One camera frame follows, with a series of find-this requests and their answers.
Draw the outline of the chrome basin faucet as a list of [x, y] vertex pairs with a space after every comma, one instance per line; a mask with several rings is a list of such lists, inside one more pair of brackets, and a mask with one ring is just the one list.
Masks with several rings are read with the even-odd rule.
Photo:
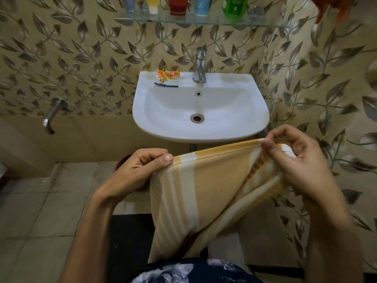
[[195, 70], [193, 75], [193, 81], [199, 84], [207, 83], [206, 76], [205, 76], [205, 61], [207, 55], [207, 48], [206, 46], [198, 47], [196, 50], [196, 64]]

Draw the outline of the chrome shelf bracket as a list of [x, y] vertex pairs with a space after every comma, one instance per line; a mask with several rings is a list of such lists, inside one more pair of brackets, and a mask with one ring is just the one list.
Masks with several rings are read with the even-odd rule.
[[258, 23], [265, 20], [265, 10], [263, 6], [254, 6], [247, 9], [247, 17], [249, 22]]

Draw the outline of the dark floral garment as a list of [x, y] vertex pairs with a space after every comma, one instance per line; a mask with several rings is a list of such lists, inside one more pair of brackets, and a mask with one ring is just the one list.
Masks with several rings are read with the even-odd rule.
[[150, 263], [126, 283], [263, 283], [241, 267], [213, 258], [184, 258]]

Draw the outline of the orange cloth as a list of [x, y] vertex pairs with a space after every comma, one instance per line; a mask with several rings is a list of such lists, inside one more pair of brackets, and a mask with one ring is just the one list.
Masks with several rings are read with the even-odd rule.
[[355, 0], [311, 0], [313, 4], [318, 8], [318, 15], [315, 24], [319, 24], [328, 9], [328, 7], [333, 7], [338, 9], [338, 14], [336, 16], [336, 22], [341, 22], [345, 20], [353, 6]]

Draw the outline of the glass wall shelf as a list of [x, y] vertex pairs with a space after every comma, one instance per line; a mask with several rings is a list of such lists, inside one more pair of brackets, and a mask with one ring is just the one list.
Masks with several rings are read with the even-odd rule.
[[169, 11], [161, 10], [158, 14], [149, 14], [148, 10], [135, 10], [132, 13], [120, 11], [114, 14], [114, 20], [129, 26], [131, 22], [154, 22], [154, 23], [175, 23], [175, 24], [200, 24], [200, 25], [224, 25], [224, 26], [251, 26], [251, 27], [272, 27], [290, 28], [288, 21], [281, 18], [270, 19], [260, 15], [244, 15], [241, 18], [227, 18], [223, 12], [210, 12], [207, 16], [201, 17], [192, 12], [186, 12], [184, 16], [171, 15]]

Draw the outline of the person's right hand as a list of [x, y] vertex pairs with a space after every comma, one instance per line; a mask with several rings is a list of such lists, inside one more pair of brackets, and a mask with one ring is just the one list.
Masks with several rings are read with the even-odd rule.
[[345, 200], [330, 172], [318, 143], [297, 128], [284, 124], [268, 133], [278, 147], [295, 158], [295, 176], [285, 177], [288, 184], [302, 195], [303, 202], [330, 205]]

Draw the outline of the person's right forearm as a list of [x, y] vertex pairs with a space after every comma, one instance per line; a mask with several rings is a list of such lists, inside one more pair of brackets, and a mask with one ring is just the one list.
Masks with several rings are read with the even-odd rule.
[[304, 283], [364, 283], [361, 243], [343, 201], [304, 201], [310, 229]]

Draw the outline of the yellow white striped towel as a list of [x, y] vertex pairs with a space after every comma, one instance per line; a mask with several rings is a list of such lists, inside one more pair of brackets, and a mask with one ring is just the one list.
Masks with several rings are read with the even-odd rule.
[[174, 157], [150, 179], [155, 232], [148, 263], [198, 257], [251, 207], [288, 187], [262, 139]]

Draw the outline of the person's left forearm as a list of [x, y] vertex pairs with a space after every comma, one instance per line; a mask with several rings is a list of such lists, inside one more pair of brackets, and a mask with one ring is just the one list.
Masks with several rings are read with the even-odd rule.
[[110, 223], [116, 205], [98, 191], [92, 195], [58, 283], [106, 283]]

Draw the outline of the red bucket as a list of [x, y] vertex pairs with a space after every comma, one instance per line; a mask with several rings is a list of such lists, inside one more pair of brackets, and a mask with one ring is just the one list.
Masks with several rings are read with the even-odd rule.
[[116, 164], [115, 168], [114, 168], [114, 171], [117, 171], [131, 156], [133, 155], [133, 153], [130, 153], [124, 157], [122, 157]]

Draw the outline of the person's left hand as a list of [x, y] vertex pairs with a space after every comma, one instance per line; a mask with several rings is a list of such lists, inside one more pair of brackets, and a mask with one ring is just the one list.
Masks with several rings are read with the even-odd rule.
[[167, 149], [148, 148], [139, 149], [95, 192], [94, 197], [99, 201], [116, 205], [129, 194], [140, 190], [150, 177], [141, 175], [141, 155], [144, 153], [169, 153]]

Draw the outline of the light blue tube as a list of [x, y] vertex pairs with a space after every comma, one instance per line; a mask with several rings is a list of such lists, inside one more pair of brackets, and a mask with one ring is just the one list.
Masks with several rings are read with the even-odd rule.
[[195, 0], [195, 14], [200, 17], [205, 17], [209, 13], [211, 0]]

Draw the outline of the orange plastic sachet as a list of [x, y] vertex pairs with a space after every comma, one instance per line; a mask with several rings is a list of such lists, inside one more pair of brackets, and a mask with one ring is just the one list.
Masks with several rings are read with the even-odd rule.
[[174, 80], [181, 75], [180, 71], [165, 71], [158, 69], [156, 78], [159, 82], [164, 83], [166, 81]]

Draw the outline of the white ceramic wash basin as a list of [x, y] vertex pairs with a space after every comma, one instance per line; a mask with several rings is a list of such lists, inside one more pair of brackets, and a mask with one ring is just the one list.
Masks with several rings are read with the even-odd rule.
[[181, 72], [161, 87], [157, 72], [140, 72], [132, 107], [137, 126], [186, 143], [241, 140], [267, 127], [270, 112], [250, 74], [206, 73], [205, 84], [193, 75]]

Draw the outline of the green liquid bottle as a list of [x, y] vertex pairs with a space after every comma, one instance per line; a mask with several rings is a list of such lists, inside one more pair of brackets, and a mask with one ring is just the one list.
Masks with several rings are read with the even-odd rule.
[[248, 0], [226, 0], [225, 16], [231, 19], [242, 18], [246, 13]]

